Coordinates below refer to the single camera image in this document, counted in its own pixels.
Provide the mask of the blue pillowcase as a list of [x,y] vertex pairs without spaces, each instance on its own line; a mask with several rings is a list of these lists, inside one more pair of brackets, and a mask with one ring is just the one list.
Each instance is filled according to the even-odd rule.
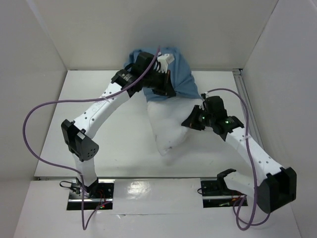
[[[157,48],[139,48],[133,50],[123,66],[125,67],[135,62],[140,52],[147,52],[154,55],[157,52]],[[180,50],[176,47],[162,47],[160,48],[160,52],[162,55],[172,54],[174,56],[174,61],[169,64],[168,69],[170,70],[171,83],[176,92],[176,96],[189,99],[201,99],[190,66]],[[147,102],[161,102],[167,99],[166,96],[154,94],[149,88],[143,88],[143,92]]]

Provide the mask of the white pillow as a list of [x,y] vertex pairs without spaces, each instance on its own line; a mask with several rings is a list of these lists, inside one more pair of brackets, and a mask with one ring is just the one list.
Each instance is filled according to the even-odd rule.
[[147,102],[149,121],[161,156],[165,156],[171,149],[185,141],[189,128],[181,124],[189,117],[194,106],[201,104],[200,98],[185,97]]

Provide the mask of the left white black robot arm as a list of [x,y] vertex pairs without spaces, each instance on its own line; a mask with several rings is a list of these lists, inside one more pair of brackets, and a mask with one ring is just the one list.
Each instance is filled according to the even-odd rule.
[[98,192],[94,157],[99,146],[93,141],[97,131],[117,108],[143,88],[149,88],[159,96],[174,97],[176,92],[168,69],[173,61],[172,54],[158,53],[156,58],[150,53],[140,52],[134,63],[116,72],[99,101],[75,120],[62,122],[64,141],[75,159],[76,180],[85,197],[94,197]]

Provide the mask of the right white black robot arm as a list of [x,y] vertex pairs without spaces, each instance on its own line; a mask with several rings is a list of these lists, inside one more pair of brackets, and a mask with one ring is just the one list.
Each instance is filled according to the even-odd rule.
[[217,175],[216,189],[221,194],[238,191],[255,199],[258,207],[269,214],[294,201],[297,195],[297,174],[276,162],[246,131],[236,116],[229,116],[219,96],[207,97],[202,105],[195,105],[181,124],[194,130],[206,127],[231,145],[252,168],[247,177],[235,169]]

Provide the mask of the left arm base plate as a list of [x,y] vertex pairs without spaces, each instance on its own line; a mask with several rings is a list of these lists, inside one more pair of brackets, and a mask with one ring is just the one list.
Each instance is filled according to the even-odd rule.
[[[66,209],[68,211],[80,211],[82,202],[82,191],[80,185],[74,180],[67,182],[69,196]],[[100,179],[95,190],[84,195],[84,210],[95,210],[98,206],[100,210],[112,210],[114,195],[114,181]]]

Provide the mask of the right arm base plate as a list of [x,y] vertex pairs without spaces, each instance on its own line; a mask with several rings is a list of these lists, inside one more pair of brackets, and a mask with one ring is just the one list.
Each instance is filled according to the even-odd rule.
[[204,208],[232,207],[244,197],[238,191],[224,188],[216,179],[201,180],[197,193],[202,196]]

